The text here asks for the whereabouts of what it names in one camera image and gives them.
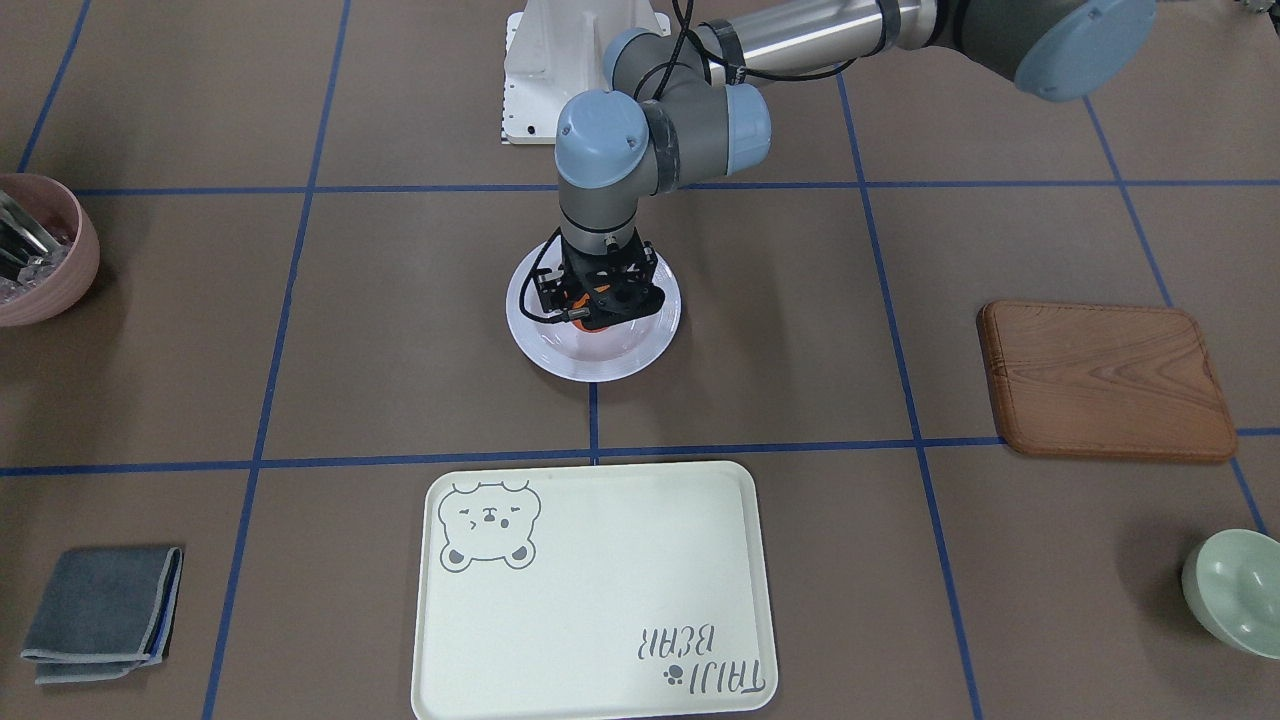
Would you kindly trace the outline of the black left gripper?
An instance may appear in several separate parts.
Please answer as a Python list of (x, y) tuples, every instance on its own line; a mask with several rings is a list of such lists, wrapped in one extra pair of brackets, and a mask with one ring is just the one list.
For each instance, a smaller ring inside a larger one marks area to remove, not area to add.
[(666, 304), (666, 292), (654, 277), (659, 255), (652, 243), (632, 233), (620, 245), (605, 243), (602, 255), (580, 251), (554, 231), (535, 254), (535, 295), (541, 311), (535, 322), (545, 325), (568, 323), (570, 305), (582, 293), (600, 299), (626, 322), (653, 316)]

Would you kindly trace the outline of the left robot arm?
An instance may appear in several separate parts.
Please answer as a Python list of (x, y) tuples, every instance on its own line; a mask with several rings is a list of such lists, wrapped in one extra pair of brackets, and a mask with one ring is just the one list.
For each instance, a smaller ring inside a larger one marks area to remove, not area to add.
[(1120, 72), (1155, 24), (1153, 1), (791, 1), (692, 22), (672, 35), (627, 29), (605, 47), (604, 87), (571, 97), (556, 126), (561, 260), (538, 254), (516, 309), (543, 325), (599, 332), (663, 309), (658, 255), (637, 232), (643, 197), (763, 163), (772, 145), (764, 85), (840, 76), (891, 49), (946, 47), (1051, 102)]

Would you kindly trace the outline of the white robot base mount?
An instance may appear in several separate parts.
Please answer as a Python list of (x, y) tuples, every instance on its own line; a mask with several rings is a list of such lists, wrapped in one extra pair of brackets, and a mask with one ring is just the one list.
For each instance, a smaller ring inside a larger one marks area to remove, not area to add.
[(605, 50), (628, 29), (667, 36), (672, 20), (649, 1), (529, 1), (506, 22), (500, 140), (554, 143), (563, 105), (608, 90)]

